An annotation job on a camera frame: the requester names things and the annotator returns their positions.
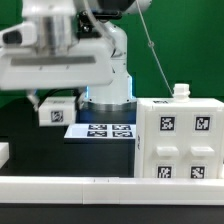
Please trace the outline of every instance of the green backdrop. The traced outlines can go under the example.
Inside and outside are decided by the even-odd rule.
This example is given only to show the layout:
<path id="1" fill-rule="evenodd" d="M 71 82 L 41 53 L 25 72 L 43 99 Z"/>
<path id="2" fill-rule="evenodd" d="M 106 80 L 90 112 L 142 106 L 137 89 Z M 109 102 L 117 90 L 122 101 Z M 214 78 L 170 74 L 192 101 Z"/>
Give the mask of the green backdrop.
<path id="1" fill-rule="evenodd" d="M 0 29 L 20 23 L 20 0 L 0 1 Z M 144 14 L 167 79 L 189 83 L 192 97 L 224 97 L 224 1 L 153 0 Z M 128 70 L 137 97 L 167 97 L 139 15 L 116 22 L 128 34 Z M 0 92 L 0 106 L 24 92 Z"/>

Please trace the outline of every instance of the cable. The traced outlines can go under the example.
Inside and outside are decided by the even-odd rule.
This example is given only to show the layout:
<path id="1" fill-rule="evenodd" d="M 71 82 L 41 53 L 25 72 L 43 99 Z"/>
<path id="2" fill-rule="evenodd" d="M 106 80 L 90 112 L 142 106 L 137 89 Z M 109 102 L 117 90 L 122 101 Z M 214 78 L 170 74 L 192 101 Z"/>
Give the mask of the cable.
<path id="1" fill-rule="evenodd" d="M 80 92 L 81 89 L 52 89 L 42 97 L 42 99 L 40 100 L 40 102 L 38 104 L 38 107 L 40 107 L 48 97 L 51 97 L 51 96 L 55 95 L 56 93 L 63 92 L 63 91 L 72 91 L 73 92 L 72 95 L 77 97 L 76 108 L 80 109 L 80 107 L 82 106 L 81 101 L 83 100 L 84 95 L 85 95 L 84 89 L 82 92 Z"/>
<path id="2" fill-rule="evenodd" d="M 167 81 L 166 75 L 164 74 L 163 68 L 162 68 L 162 66 L 161 66 L 161 64 L 160 64 L 160 61 L 159 61 L 159 59 L 158 59 L 158 57 L 157 57 L 157 54 L 156 54 L 156 52 L 155 52 L 155 49 L 154 49 L 155 44 L 153 43 L 153 41 L 151 40 L 151 38 L 150 38 L 150 36 L 149 36 L 149 31 L 148 31 L 148 29 L 147 29 L 147 26 L 146 26 L 144 17 L 143 17 L 143 15 L 142 15 L 142 11 L 141 11 L 141 8 L 140 8 L 139 1 L 138 1 L 138 0 L 136 0 L 136 4 L 137 4 L 138 11 L 139 11 L 139 14 L 140 14 L 140 17 L 141 17 L 141 20 L 142 20 L 142 25 L 143 25 L 143 27 L 144 27 L 144 30 L 145 30 L 147 39 L 148 39 L 148 41 L 149 41 L 148 46 L 149 46 L 149 47 L 151 48 L 151 50 L 152 50 L 153 56 L 154 56 L 154 58 L 155 58 L 155 60 L 156 60 L 156 63 L 157 63 L 157 65 L 158 65 L 158 67 L 159 67 L 159 70 L 160 70 L 160 73 L 161 73 L 161 75 L 162 75 L 162 78 L 163 78 L 163 80 L 164 80 L 164 82 L 165 82 L 165 84 L 166 84 L 166 86 L 167 86 L 167 88 L 168 88 L 168 90 L 169 90 L 169 92 L 170 92 L 170 95 L 173 97 L 173 92 L 172 92 L 172 90 L 171 90 L 171 88 L 170 88 L 170 85 L 169 85 L 169 83 L 168 83 L 168 81 Z"/>
<path id="3" fill-rule="evenodd" d="M 96 18 L 94 17 L 94 15 L 91 11 L 88 0 L 83 0 L 83 3 L 84 3 L 85 10 L 87 12 L 87 16 L 88 16 L 90 22 L 93 24 L 93 26 L 96 28 L 96 30 L 100 33 L 100 35 L 102 37 L 104 37 L 113 48 L 116 49 L 116 46 L 115 46 L 116 44 L 115 44 L 114 39 L 107 33 L 106 28 L 96 20 Z"/>

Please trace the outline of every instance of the white box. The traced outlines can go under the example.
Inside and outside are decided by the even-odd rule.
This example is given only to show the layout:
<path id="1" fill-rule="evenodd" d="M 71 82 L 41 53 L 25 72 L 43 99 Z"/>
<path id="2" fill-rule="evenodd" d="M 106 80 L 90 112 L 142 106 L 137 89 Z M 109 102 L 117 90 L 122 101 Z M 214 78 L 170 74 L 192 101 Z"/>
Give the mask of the white box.
<path id="1" fill-rule="evenodd" d="M 76 122 L 76 97 L 49 97 L 39 108 L 40 126 L 64 126 Z"/>
<path id="2" fill-rule="evenodd" d="M 220 178 L 223 119 L 215 99 L 139 99 L 135 177 Z"/>

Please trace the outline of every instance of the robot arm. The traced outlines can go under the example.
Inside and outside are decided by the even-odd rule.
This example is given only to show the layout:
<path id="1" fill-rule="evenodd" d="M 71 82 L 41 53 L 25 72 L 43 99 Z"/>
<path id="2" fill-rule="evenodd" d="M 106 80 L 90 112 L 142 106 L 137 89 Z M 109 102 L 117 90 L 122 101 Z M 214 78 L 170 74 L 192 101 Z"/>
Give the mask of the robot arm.
<path id="1" fill-rule="evenodd" d="M 151 0 L 139 0 L 142 10 Z M 94 11 L 134 13 L 134 0 L 91 0 Z M 82 0 L 23 0 L 24 22 L 0 32 L 0 89 L 32 90 L 105 85 L 113 80 L 113 46 L 80 39 L 74 20 Z"/>

